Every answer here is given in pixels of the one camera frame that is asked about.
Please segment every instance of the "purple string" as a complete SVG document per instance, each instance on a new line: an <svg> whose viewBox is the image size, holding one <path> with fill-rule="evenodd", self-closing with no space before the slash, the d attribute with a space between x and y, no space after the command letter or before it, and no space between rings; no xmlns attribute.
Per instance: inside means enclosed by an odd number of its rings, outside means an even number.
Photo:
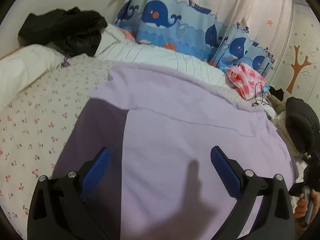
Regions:
<svg viewBox="0 0 320 240"><path fill-rule="evenodd" d="M66 55L66 57L63 59L63 62L61 63L61 67L69 67L70 66L70 63L68 62L68 59L69 59L69 54Z"/></svg>

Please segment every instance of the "gray object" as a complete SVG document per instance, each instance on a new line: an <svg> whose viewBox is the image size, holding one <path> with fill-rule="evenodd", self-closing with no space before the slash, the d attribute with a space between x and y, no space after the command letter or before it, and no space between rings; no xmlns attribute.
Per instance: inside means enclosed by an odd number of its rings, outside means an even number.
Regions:
<svg viewBox="0 0 320 240"><path fill-rule="evenodd" d="M254 175L253 171L252 170L246 170L245 171L245 174L248 176L248 177L252 177Z"/></svg>
<svg viewBox="0 0 320 240"><path fill-rule="evenodd" d="M70 171L70 172L68 173L68 177L69 177L69 178L74 178L75 176L77 176L77 173L76 173L75 171Z"/></svg>
<svg viewBox="0 0 320 240"><path fill-rule="evenodd" d="M45 176L45 175L42 175L42 176L40 176L40 178L39 178L39 181L45 181L45 179L47 178L47 176Z"/></svg>
<svg viewBox="0 0 320 240"><path fill-rule="evenodd" d="M308 211L306 213L306 215L300 219L299 221L299 225L302 228L307 228L310 224L310 220L311 220L311 215L312 215L312 211L313 211L313 200L311 198L311 189L308 186L304 186L302 188L302 192L304 194L304 199L307 200L309 202L308 204Z"/></svg>
<svg viewBox="0 0 320 240"><path fill-rule="evenodd" d="M283 180L283 177L282 177L281 174L277 174L277 175L276 175L276 178L277 178L277 180L279 180L279 181Z"/></svg>

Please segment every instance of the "pink plastic bag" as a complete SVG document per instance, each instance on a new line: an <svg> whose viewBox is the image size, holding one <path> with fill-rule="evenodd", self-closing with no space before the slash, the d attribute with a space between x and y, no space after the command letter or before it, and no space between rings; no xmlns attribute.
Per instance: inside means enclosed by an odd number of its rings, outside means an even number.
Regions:
<svg viewBox="0 0 320 240"><path fill-rule="evenodd" d="M121 30L121 32L125 35L126 40L129 40L129 41L136 43L136 37L135 37L136 35L133 33L133 31L128 31L128 30L122 29L118 26L117 26L117 28L119 30Z"/></svg>
<svg viewBox="0 0 320 240"><path fill-rule="evenodd" d="M266 85L266 79L246 63L229 68L227 76L245 100L250 100L260 94Z"/></svg>

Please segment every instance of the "purple blanket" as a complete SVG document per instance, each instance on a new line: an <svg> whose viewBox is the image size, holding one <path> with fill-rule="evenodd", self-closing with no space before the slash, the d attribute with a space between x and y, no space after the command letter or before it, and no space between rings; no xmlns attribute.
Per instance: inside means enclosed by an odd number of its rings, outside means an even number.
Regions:
<svg viewBox="0 0 320 240"><path fill-rule="evenodd" d="M108 147L111 164L86 205L109 239L208 240L236 203L211 164L216 145L244 170L280 173L292 186L288 150L262 108L234 105L174 70L117 64L83 109L53 178Z"/></svg>

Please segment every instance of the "orange fish print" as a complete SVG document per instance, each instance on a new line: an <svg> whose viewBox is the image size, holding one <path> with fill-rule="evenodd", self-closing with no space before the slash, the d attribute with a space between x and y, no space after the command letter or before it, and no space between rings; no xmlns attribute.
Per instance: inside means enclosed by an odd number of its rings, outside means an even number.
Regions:
<svg viewBox="0 0 320 240"><path fill-rule="evenodd" d="M164 47L165 47L166 49L172 49L172 50L174 50L174 51L177 50L177 46L175 46L175 45L174 45L173 43L171 43L171 42L166 43L166 44L164 45Z"/></svg>
<svg viewBox="0 0 320 240"><path fill-rule="evenodd" d="M215 62L212 60L212 61L210 61L209 65L216 67L216 66L217 66L217 63L215 63Z"/></svg>

